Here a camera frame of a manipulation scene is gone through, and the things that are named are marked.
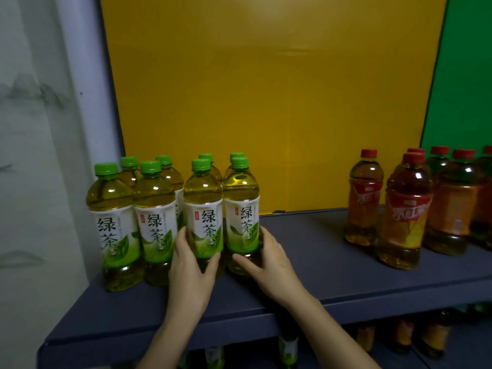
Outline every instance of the green bottle cap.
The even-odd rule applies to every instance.
[[[207,154],[199,154],[198,155],[198,158],[199,159],[208,159],[210,161],[210,163],[213,163],[213,155],[210,154],[210,153],[207,153]]]
[[[207,171],[209,169],[210,169],[210,161],[208,159],[200,158],[191,161],[192,171]]]
[[[157,160],[146,160],[140,163],[140,172],[142,173],[160,172],[160,163]]]
[[[249,168],[249,159],[246,158],[245,156],[237,156],[235,158],[232,158],[231,163],[232,163],[233,170]]]
[[[161,166],[170,166],[171,164],[173,164],[173,161],[171,160],[170,155],[156,156],[156,160],[158,160],[160,162]]]
[[[238,158],[240,156],[244,156],[244,153],[243,152],[232,152],[230,157],[229,157],[229,161],[232,162],[232,158]]]
[[[138,167],[138,159],[136,156],[122,156],[120,158],[121,167]]]
[[[96,176],[116,175],[118,173],[118,164],[115,162],[96,163],[94,172]]]

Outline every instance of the person's right hand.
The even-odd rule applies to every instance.
[[[232,258],[256,281],[261,290],[282,307],[290,309],[292,303],[307,293],[299,281],[282,246],[268,230],[263,233],[263,267],[260,268],[240,254]]]

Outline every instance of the bottle cap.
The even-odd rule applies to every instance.
[[[244,153],[243,152],[232,152],[230,157],[229,157],[229,161],[232,163],[232,158],[237,158],[240,156],[244,156]]]
[[[362,149],[361,158],[376,158],[377,149]]]
[[[140,163],[140,172],[142,173],[160,172],[160,163],[157,160],[146,160]]]
[[[210,161],[210,163],[213,163],[213,155],[210,153],[199,154],[198,159],[208,159]]]
[[[473,159],[475,157],[475,150],[473,149],[454,149],[453,159]]]
[[[200,158],[191,161],[192,171],[208,171],[209,169],[210,169],[210,160],[208,159]]]
[[[402,163],[404,164],[424,164],[426,161],[426,155],[420,152],[406,152],[403,154]]]
[[[138,159],[136,156],[122,156],[120,158],[121,167],[138,167]]]
[[[430,151],[430,153],[434,155],[448,155],[449,146],[433,146]]]
[[[237,156],[231,160],[232,169],[240,170],[242,168],[249,168],[249,159],[245,156]]]
[[[423,148],[408,148],[406,152],[419,152],[421,154],[425,154],[426,150]]]
[[[173,164],[170,155],[159,155],[156,156],[156,160],[160,163],[161,166],[169,166]]]
[[[115,175],[118,173],[118,164],[115,162],[96,163],[94,172],[96,176]]]

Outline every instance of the chinese character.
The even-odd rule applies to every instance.
[[[147,216],[147,223],[149,223],[149,226],[154,226],[154,227],[158,227],[160,225],[162,225],[162,220],[160,218],[160,215],[158,213],[156,214],[150,214],[149,216]]]
[[[253,224],[250,224],[251,220],[245,220],[241,224],[243,225],[242,229],[244,229],[245,232],[249,232],[249,229],[253,226]]]
[[[241,209],[241,218],[242,219],[249,219],[252,216],[253,216],[253,211],[251,211],[251,206],[243,207]]]
[[[202,212],[202,223],[213,223],[216,220],[215,216],[214,210],[204,210]]]
[[[113,246],[113,243],[115,242],[118,242],[118,240],[114,237],[117,237],[116,234],[103,234],[103,235],[100,235],[101,238],[104,238],[102,240],[102,243],[103,243],[103,248],[106,248],[109,246],[109,248],[111,248]]]
[[[215,225],[213,225],[213,224],[210,224],[210,225],[207,224],[203,228],[205,229],[205,234],[208,237],[213,237],[213,234],[217,231],[217,229],[214,229]]]
[[[162,229],[151,229],[151,237],[154,238],[154,242],[160,242],[160,239],[164,236],[161,232]]]
[[[99,228],[99,231],[108,231],[110,232],[111,230],[115,230],[115,222],[113,221],[112,217],[106,217],[104,219],[100,218],[97,221],[97,227]]]

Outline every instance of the forearm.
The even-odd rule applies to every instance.
[[[296,320],[322,367],[376,369],[379,366],[307,291],[287,310]]]
[[[194,322],[166,318],[137,369],[176,369],[195,327]]]

